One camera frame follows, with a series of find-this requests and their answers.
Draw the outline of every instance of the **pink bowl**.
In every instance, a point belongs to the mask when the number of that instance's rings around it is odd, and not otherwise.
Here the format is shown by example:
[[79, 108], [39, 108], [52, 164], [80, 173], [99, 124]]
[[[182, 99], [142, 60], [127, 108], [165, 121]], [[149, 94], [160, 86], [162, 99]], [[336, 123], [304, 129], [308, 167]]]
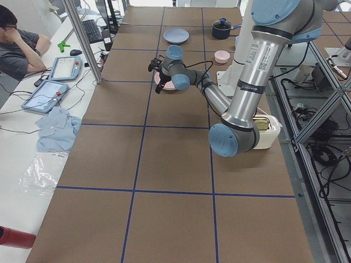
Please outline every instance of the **pink bowl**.
[[[155, 72], [155, 75], [154, 75], [154, 81], [156, 84], [158, 84], [160, 82], [160, 74], [158, 72]], [[175, 90], [176, 88], [174, 87], [173, 85], [173, 82], [172, 81], [169, 81], [166, 83], [166, 85], [163, 87], [163, 89], [165, 90]]]
[[230, 58], [230, 54], [227, 51], [219, 50], [214, 54], [214, 59], [220, 64], [227, 63]]

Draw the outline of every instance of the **white desk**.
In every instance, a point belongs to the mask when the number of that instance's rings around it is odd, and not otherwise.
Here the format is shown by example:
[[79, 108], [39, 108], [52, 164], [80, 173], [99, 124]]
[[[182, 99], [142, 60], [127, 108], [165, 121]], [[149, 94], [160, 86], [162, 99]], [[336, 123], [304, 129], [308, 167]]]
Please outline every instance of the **white desk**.
[[[96, 16], [87, 15], [84, 20], [95, 19]], [[64, 53], [61, 53], [57, 44], [60, 43], [71, 31], [72, 25], [69, 19], [66, 19], [57, 33], [51, 39], [52, 44], [49, 50], [43, 55], [43, 61], [47, 67], [51, 67], [54, 59], [58, 56], [69, 56], [72, 49], [80, 49], [80, 44], [73, 33], [66, 41], [71, 47], [65, 47]], [[103, 42], [91, 45], [93, 52], [104, 49]], [[84, 55], [81, 55], [83, 63], [86, 62]], [[82, 69], [78, 81], [89, 68]], [[33, 85], [40, 78], [40, 73], [35, 74], [23, 80], [16, 90], [25, 90], [32, 92], [35, 90]], [[68, 82], [72, 87], [75, 82]], [[88, 107], [90, 99], [95, 89], [94, 77], [89, 72], [87, 76], [79, 83], [79, 87], [86, 93], [82, 101], [69, 110], [70, 115], [82, 118]], [[82, 91], [78, 88], [72, 88], [60, 102], [62, 108], [70, 108], [82, 96]], [[10, 96], [5, 105], [1, 108], [0, 113], [10, 112], [21, 109], [23, 100], [17, 96]], [[19, 111], [0, 115], [0, 125], [4, 129], [31, 132], [37, 130], [35, 122], [43, 115], [31, 113], [29, 111]], [[18, 183], [19, 178], [23, 175], [33, 158], [37, 154], [36, 142], [38, 133], [18, 134], [9, 131], [0, 130], [0, 225], [18, 229], [21, 231], [37, 234], [50, 200], [40, 196], [20, 195], [13, 190]], [[30, 253], [30, 249], [11, 248], [0, 245], [0, 263], [24, 263]]]

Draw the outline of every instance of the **hand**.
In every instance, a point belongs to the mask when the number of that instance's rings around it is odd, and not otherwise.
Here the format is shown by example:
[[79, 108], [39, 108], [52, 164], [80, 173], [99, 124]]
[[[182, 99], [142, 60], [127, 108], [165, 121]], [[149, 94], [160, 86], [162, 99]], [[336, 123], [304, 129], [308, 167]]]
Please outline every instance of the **hand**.
[[5, 39], [9, 42], [14, 43], [16, 43], [19, 40], [22, 40], [20, 33], [14, 28], [9, 28], [5, 30]]

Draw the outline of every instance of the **metal pole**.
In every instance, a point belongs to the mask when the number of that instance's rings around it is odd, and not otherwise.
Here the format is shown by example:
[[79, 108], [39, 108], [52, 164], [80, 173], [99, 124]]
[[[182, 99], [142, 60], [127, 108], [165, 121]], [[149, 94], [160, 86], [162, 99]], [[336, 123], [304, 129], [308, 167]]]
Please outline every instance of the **metal pole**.
[[84, 55], [87, 58], [90, 69], [94, 75], [96, 82], [99, 84], [103, 81], [103, 77], [101, 76], [100, 69], [95, 60], [93, 51], [90, 47], [89, 40], [87, 35], [85, 34], [82, 23], [79, 19], [79, 15], [77, 12], [77, 8], [75, 7], [73, 0], [63, 0], [63, 4], [65, 6], [68, 17], [71, 20], [72, 27], [75, 30], [78, 41], [83, 49]]

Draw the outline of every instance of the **green object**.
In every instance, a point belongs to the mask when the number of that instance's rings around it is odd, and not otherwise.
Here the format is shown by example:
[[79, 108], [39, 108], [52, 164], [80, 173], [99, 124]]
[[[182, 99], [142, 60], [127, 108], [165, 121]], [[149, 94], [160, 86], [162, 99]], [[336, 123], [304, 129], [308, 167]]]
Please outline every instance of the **green object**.
[[59, 43], [57, 46], [60, 48], [61, 53], [63, 53], [65, 51], [65, 47], [70, 47], [71, 45], [66, 44], [65, 41], [61, 41], [61, 43]]
[[269, 129], [269, 122], [266, 119], [255, 119], [254, 123], [256, 124], [259, 130], [268, 130]]

